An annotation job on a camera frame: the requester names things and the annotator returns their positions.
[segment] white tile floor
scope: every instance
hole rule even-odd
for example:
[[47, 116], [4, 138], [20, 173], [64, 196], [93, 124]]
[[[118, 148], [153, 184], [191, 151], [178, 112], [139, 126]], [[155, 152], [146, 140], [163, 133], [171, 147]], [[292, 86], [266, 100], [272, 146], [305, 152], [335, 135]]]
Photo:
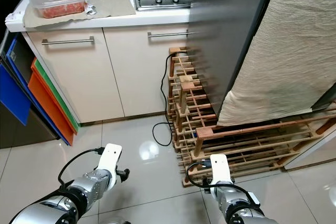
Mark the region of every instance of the white tile floor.
[[[172, 147], [157, 145], [152, 126], [163, 116], [84, 127], [73, 147], [61, 141], [0, 150], [0, 223], [8, 223], [22, 208], [53, 191], [57, 175], [72, 157], [89, 148], [116, 143], [123, 146], [119, 169], [129, 168], [130, 178], [117, 182], [96, 202], [79, 224], [103, 224], [122, 217], [133, 224], [224, 224], [217, 203], [196, 187], [183, 188]], [[155, 131], [169, 140], [165, 125]], [[75, 161], [64, 179], [95, 167], [99, 156], [88, 154]], [[279, 171], [236, 179], [253, 191], [264, 213], [279, 224], [332, 224], [336, 219], [336, 162], [297, 170]]]

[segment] cabinet door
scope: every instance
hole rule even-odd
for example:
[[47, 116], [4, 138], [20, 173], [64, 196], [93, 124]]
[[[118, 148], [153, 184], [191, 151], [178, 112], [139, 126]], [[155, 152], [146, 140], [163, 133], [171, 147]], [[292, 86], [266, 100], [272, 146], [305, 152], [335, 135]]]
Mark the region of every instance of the cabinet door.
[[[28, 35], [81, 123], [124, 116], [101, 28]], [[43, 39], [88, 40], [90, 36], [94, 42], [41, 44]]]
[[169, 34], [186, 30], [187, 24], [104, 28], [125, 116], [164, 111], [160, 85], [165, 60], [170, 47], [186, 45], [185, 35], [149, 38], [147, 32]]

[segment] wooden rack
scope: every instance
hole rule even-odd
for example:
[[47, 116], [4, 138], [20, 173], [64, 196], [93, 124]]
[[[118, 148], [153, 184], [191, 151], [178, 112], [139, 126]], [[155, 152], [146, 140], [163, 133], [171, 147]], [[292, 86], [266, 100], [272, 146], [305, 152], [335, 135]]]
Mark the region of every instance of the wooden rack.
[[[178, 51], [185, 49], [170, 49], [170, 53]], [[247, 125], [217, 126], [216, 114], [189, 57], [179, 53], [170, 63], [168, 117], [183, 174], [191, 163], [211, 154], [226, 154], [233, 177], [282, 168], [287, 159], [323, 137], [309, 123], [329, 119], [330, 124], [330, 119], [336, 118], [336, 109], [328, 109], [320, 116], [312, 113]], [[211, 174], [209, 168], [196, 167], [190, 171], [197, 182]], [[191, 184], [183, 178], [183, 185]]]

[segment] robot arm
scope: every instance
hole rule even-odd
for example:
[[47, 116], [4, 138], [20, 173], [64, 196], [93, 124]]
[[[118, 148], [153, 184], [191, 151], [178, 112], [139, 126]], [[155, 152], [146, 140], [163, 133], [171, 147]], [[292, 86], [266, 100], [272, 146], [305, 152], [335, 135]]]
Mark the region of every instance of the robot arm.
[[128, 178], [129, 170], [117, 170], [121, 146], [108, 144], [100, 158], [97, 169], [85, 173], [81, 178], [67, 183], [43, 199], [23, 209], [12, 224], [76, 224], [102, 198], [104, 192], [116, 184], [117, 175], [121, 181]]
[[230, 178], [230, 169], [224, 154], [214, 154], [210, 160], [204, 160], [204, 167], [212, 167], [213, 179], [210, 184], [204, 179], [203, 184], [193, 182], [186, 170], [187, 178], [198, 187], [205, 188], [206, 193], [211, 193], [218, 202], [219, 209], [224, 215], [227, 224], [278, 224], [276, 221], [268, 219], [260, 209], [257, 197], [241, 187], [234, 185]]

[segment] countertop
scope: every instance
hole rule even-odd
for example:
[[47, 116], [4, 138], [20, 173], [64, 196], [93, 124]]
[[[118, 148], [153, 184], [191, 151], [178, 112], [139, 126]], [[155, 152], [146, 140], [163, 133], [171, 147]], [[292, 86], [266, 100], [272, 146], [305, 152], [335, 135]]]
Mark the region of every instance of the countertop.
[[[21, 0], [14, 12], [24, 13], [29, 0]], [[96, 27], [121, 27], [121, 26], [142, 26], [159, 24], [176, 24], [189, 22], [190, 9], [175, 10], [149, 10], [136, 11], [135, 15], [93, 18], [86, 20], [72, 20], [54, 25], [41, 26], [36, 28], [25, 28], [22, 18], [16, 21], [6, 22], [6, 26], [11, 32], [18, 31], [43, 31], [43, 30], [61, 30], [77, 28], [96, 28]]]

